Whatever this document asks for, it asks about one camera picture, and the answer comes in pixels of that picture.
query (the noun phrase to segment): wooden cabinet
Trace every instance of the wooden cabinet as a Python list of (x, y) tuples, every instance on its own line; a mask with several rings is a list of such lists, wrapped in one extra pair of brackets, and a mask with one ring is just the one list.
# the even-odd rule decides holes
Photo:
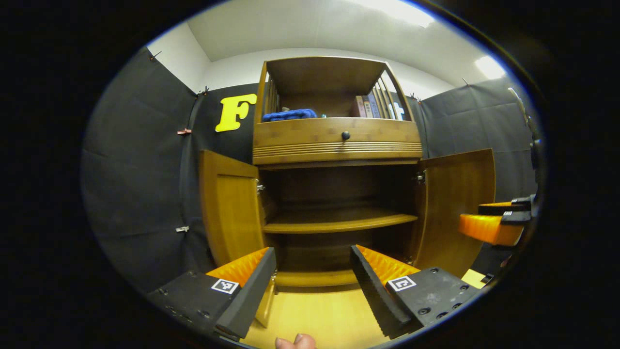
[[(405, 120), (350, 117), (354, 97), (371, 93), (383, 73), (397, 90)], [(282, 106), (328, 117), (261, 122)], [(265, 62), (253, 156), (249, 165), (200, 153), (203, 218), (218, 266), (270, 246), (278, 260), (277, 286), (353, 284), (349, 246), (357, 243), (462, 277), (482, 246), (457, 229), (460, 214), (494, 201), (491, 149), (421, 159), (416, 124), (385, 62)]]

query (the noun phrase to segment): wooden drawer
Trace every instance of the wooden drawer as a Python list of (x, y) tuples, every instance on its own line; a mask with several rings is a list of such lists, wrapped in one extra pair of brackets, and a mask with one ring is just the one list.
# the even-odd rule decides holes
[(410, 121), (330, 117), (254, 125), (255, 165), (421, 157), (420, 135)]

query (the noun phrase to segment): blue cloth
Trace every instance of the blue cloth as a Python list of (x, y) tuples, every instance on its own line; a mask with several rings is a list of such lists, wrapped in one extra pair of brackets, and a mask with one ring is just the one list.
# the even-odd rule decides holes
[(292, 120), (292, 119), (312, 119), (313, 117), (317, 117), (314, 110), (297, 109), (297, 110), (288, 111), (288, 112), (273, 112), (271, 114), (265, 114), (263, 116), (263, 122)]

